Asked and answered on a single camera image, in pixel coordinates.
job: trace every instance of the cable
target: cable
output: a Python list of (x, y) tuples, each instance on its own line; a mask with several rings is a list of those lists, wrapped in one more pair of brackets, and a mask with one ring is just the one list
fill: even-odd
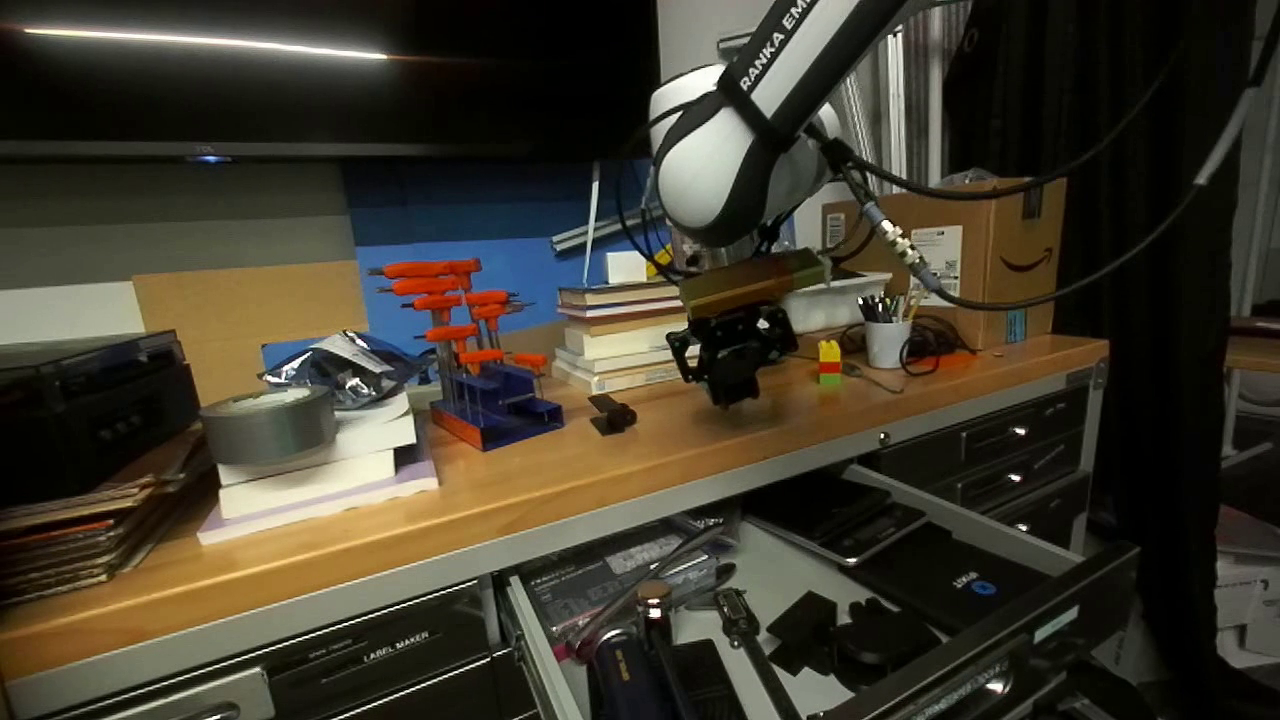
[(1133, 103), (1090, 149), (1083, 149), (1076, 160), (1066, 160), (1066, 162), (1061, 162), (1061, 169), (1050, 169), (1050, 173), (1040, 173), (1040, 177), (1031, 177), (1031, 180), (1024, 180), (1024, 183), (1002, 183), (1002, 188), (929, 188), (929, 183), (914, 183), (914, 180), (908, 180), (908, 177), (893, 177), (889, 169), (857, 157), (850, 149), (847, 149), (847, 152), (850, 152), (850, 162), (857, 162), (859, 173), (869, 173), (869, 177), (877, 177), (877, 180), (883, 180), (883, 183), (908, 188), (908, 190), (914, 190), (914, 197), (936, 197), (936, 201), (1000, 201), (1000, 197), (1021, 197), (1021, 190), (1044, 188), (1044, 183), (1050, 183), (1050, 180), (1061, 180), (1061, 177), (1073, 177), (1073, 173), (1079, 173), (1083, 162), (1090, 162), (1098, 152), (1108, 152), (1108, 149), (1126, 131), (1126, 122), (1151, 103), (1151, 97), (1167, 84), (1176, 61), (1180, 61), (1184, 51), (1189, 51), (1189, 40), (1180, 40), (1180, 45), (1167, 51), (1167, 61), (1161, 64), (1154, 78), (1136, 97), (1136, 103)]
[(1271, 23), (1268, 23), (1265, 51), (1254, 56), (1254, 64), (1252, 64), (1252, 72), (1247, 72), (1247, 84), (1244, 84), (1244, 93), (1238, 93), (1238, 101), (1237, 101), (1237, 108), (1231, 108), (1231, 118), (1225, 122), (1225, 131), (1218, 131), (1217, 144), (1206, 149), (1197, 180), (1193, 180), (1189, 190), (1176, 201), (1176, 206), (1171, 206), (1142, 240), (1136, 240), (1126, 253), (1120, 253), (1120, 257), (1108, 259), (1103, 268), (1096, 268), (1096, 271), (1087, 271), (1087, 277), (1079, 277), (1079, 278), (1073, 278), (1073, 283), (1064, 283), (1064, 287), (1056, 287), (1056, 291), (1026, 297), (1026, 298), (1008, 298), (1008, 303), (966, 298), (966, 297), (946, 291), (946, 287), (940, 283), (940, 277), (925, 262), (925, 257), (910, 248), (910, 240), (908, 240), (893, 218), (883, 218), (871, 188), (869, 188), (864, 180), (847, 177), (847, 173), (842, 173), (842, 183), (847, 183), (847, 190), (864, 202), (864, 214), (877, 218), (877, 228), (878, 228), (878, 231), (897, 243), (897, 253), (902, 257), (908, 271), (910, 271), (932, 297), (940, 297), (940, 298), (946, 298), (946, 303), (954, 303), (954, 307), (971, 307), (971, 313), (1016, 313), (1016, 307), (1050, 303), (1050, 298), (1061, 298), (1061, 297), (1073, 297), (1073, 291), (1079, 291), (1079, 287), (1111, 277), (1120, 262), (1126, 262), (1133, 257), (1139, 257), (1142, 248), (1151, 248), (1151, 243), (1193, 206), (1193, 201), (1206, 188), (1206, 180), (1217, 177), (1218, 160), (1227, 157), (1227, 149), (1237, 144), (1237, 137), (1238, 137), (1238, 126), (1244, 126), (1244, 113), (1247, 113), (1261, 78), (1265, 78), (1268, 69), (1271, 69), (1271, 56), (1277, 56), (1277, 45), (1280, 45), (1280, 23), (1277, 23), (1277, 16), (1271, 16)]
[(645, 173), (645, 190), (638, 190), (638, 206), (636, 206), (636, 223), (627, 218), (627, 206), (625, 206), (625, 169), (617, 173), (617, 190), (612, 190), (612, 202), (617, 202), (617, 223), (619, 231), (627, 234), (633, 253), (645, 257), (659, 278), (666, 283), (680, 283), (688, 278), (691, 271), (675, 268), (675, 262), (662, 262), (646, 240), (646, 228), (652, 228), (652, 169)]

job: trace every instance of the black device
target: black device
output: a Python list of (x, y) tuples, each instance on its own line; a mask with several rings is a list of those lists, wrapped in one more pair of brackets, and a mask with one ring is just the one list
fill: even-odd
[(954, 540), (932, 519), (871, 558), (850, 563), (847, 576), (940, 632), (960, 632), (1047, 580), (1036, 569)]
[(0, 508), (75, 497), (201, 415), (177, 330), (0, 348)]
[(918, 508), (897, 503), (883, 488), (850, 482), (841, 467), (768, 482), (741, 503), (763, 531), (841, 569), (869, 558), (925, 523)]
[(607, 390), (586, 394), (586, 400), (597, 409), (593, 423), (597, 423), (599, 434), (617, 434), (617, 432), (636, 423), (636, 409), (633, 402), (619, 402)]
[(666, 330), (682, 384), (707, 384), (713, 402), (728, 409), (758, 394), (756, 372), (801, 348), (791, 314), (778, 303), (747, 303), (719, 314), (691, 314)]
[(593, 647), (586, 689), (599, 720), (675, 720), (666, 680), (636, 632), (617, 632)]
[(831, 672), (842, 689), (877, 683), (908, 659), (932, 653), (940, 637), (908, 613), (878, 605), (847, 605), (847, 623), (831, 632)]
[(671, 672), (696, 720), (747, 720), (715, 638), (671, 642)]
[(837, 632), (837, 599), (818, 591), (802, 591), (791, 608), (784, 608), (770, 623), (768, 637), (777, 638), (770, 663), (784, 672), (831, 672), (831, 632)]
[(719, 627), (723, 637), (747, 653), (770, 708), (778, 720), (801, 720), (795, 701), (788, 694), (784, 680), (777, 674), (777, 669), (768, 663), (768, 653), (758, 647), (758, 617), (747, 605), (747, 591), (741, 589), (719, 589), (715, 591), (715, 613), (719, 613)]

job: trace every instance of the amazon box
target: amazon box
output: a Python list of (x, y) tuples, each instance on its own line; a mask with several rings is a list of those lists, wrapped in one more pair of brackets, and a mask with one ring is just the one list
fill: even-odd
[[(1016, 188), (1024, 180), (966, 180), (960, 190)], [(1002, 313), (954, 307), (914, 277), (877, 234), (864, 253), (842, 259), (842, 271), (893, 271), (889, 291), (910, 297), (918, 314), (946, 319), (966, 348), (1021, 342), (1050, 330), (1056, 257), (1066, 206), (1066, 180), (1000, 201), (936, 201), (914, 190), (878, 197), (878, 206), (925, 253), (929, 268), (960, 298), (1016, 303)], [(864, 240), (859, 206), (850, 201), (822, 202), (822, 243), (857, 248)]]

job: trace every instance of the wire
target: wire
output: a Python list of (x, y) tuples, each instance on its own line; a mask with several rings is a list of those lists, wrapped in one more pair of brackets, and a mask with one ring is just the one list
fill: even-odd
[[(645, 149), (645, 141), (646, 141), (646, 126), (638, 126), (633, 141), (627, 141), (627, 149)], [(666, 283), (680, 283), (680, 278), (688, 278), (691, 271), (682, 271), (682, 268), (675, 268), (675, 262), (662, 262), (659, 257), (657, 257), (657, 248), (652, 248), (652, 223), (659, 218), (659, 211), (652, 206), (652, 169), (645, 173), (645, 190), (638, 190), (638, 206), (636, 206), (636, 223), (627, 218), (627, 206), (625, 206), (625, 180), (627, 180), (627, 169), (619, 162), (617, 169), (617, 190), (612, 190), (612, 206), (617, 206), (617, 223), (619, 223), (619, 231), (627, 234), (627, 243), (633, 243), (633, 253), (636, 257), (645, 257), (652, 268), (657, 268), (657, 277), (659, 278), (666, 278)]]
[(857, 157), (850, 149), (847, 149), (847, 152), (850, 152), (850, 162), (857, 162), (859, 173), (869, 173), (869, 177), (877, 177), (877, 180), (883, 180), (883, 183), (908, 188), (908, 190), (914, 190), (914, 197), (936, 197), (936, 201), (1000, 201), (1000, 197), (1021, 197), (1021, 190), (1044, 188), (1044, 183), (1050, 183), (1050, 180), (1061, 180), (1061, 177), (1073, 177), (1073, 173), (1079, 173), (1083, 162), (1090, 162), (1096, 157), (1103, 157), (1103, 152), (1126, 131), (1126, 122), (1146, 113), (1151, 97), (1167, 84), (1171, 69), (1184, 61), (1184, 51), (1189, 51), (1189, 40), (1180, 40), (1180, 45), (1167, 51), (1167, 61), (1161, 64), (1154, 78), (1136, 97), (1136, 103), (1133, 103), (1090, 149), (1083, 149), (1076, 160), (1066, 160), (1066, 162), (1061, 162), (1061, 169), (1050, 169), (1050, 173), (1036, 173), (1036, 177), (1024, 180), (1024, 183), (1002, 183), (1002, 188), (929, 188), (929, 183), (914, 183), (914, 180), (908, 180), (908, 177), (897, 177), (897, 173), (889, 173), (889, 169)]
[[(940, 297), (940, 298), (946, 298), (946, 303), (954, 303), (954, 307), (971, 307), (971, 313), (1011, 313), (1011, 307), (1056, 303), (1056, 298), (1064, 298), (1064, 297), (1073, 297), (1073, 291), (1079, 291), (1079, 287), (1111, 277), (1116, 268), (1123, 268), (1133, 257), (1139, 257), (1142, 248), (1151, 248), (1151, 243), (1197, 202), (1197, 197), (1206, 188), (1206, 177), (1217, 177), (1217, 169), (1218, 169), (1218, 160), (1225, 160), (1225, 149), (1237, 144), (1237, 137), (1238, 137), (1238, 126), (1244, 126), (1238, 117), (1244, 117), (1244, 108), (1252, 103), (1254, 84), (1268, 74), (1268, 64), (1271, 64), (1277, 45), (1280, 45), (1280, 23), (1277, 23), (1277, 16), (1271, 16), (1271, 23), (1268, 23), (1265, 51), (1254, 56), (1254, 64), (1252, 64), (1252, 72), (1247, 72), (1247, 84), (1244, 84), (1244, 93), (1238, 93), (1238, 101), (1237, 101), (1237, 113), (1231, 113), (1231, 118), (1218, 126), (1217, 144), (1206, 149), (1197, 180), (1193, 180), (1189, 190), (1176, 201), (1176, 206), (1171, 206), (1142, 240), (1136, 240), (1126, 253), (1120, 253), (1120, 257), (1108, 259), (1103, 268), (1096, 268), (1096, 271), (1087, 271), (1087, 277), (1079, 277), (1079, 278), (1073, 278), (1073, 283), (1064, 283), (1064, 287), (1056, 287), (1056, 291), (1026, 297), (1026, 298), (1008, 298), (1008, 303), (971, 298), (971, 297), (946, 291), (946, 287), (932, 277), (932, 268), (925, 262), (918, 253), (914, 253), (918, 259), (908, 262), (908, 271), (910, 271), (932, 297)], [(869, 188), (857, 183), (847, 173), (842, 173), (842, 183), (850, 188), (850, 197), (869, 197)]]

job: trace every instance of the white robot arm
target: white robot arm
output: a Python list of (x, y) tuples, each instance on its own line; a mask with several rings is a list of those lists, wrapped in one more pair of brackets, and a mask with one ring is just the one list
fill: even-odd
[[(777, 0), (728, 64), (657, 89), (646, 113), (666, 223), (691, 243), (728, 248), (795, 211), (847, 162), (837, 113), (822, 108), (831, 89), (883, 30), (932, 3), (942, 0)], [(864, 211), (897, 240), (871, 197)], [(719, 409), (758, 394), (756, 369), (801, 348), (778, 298), (817, 271), (817, 257), (753, 257), (682, 278), (688, 330), (666, 330), (680, 376), (707, 384)]]
[(652, 93), (657, 197), (671, 228), (723, 248), (822, 183), (831, 89), (901, 18), (946, 0), (777, 0), (736, 61)]

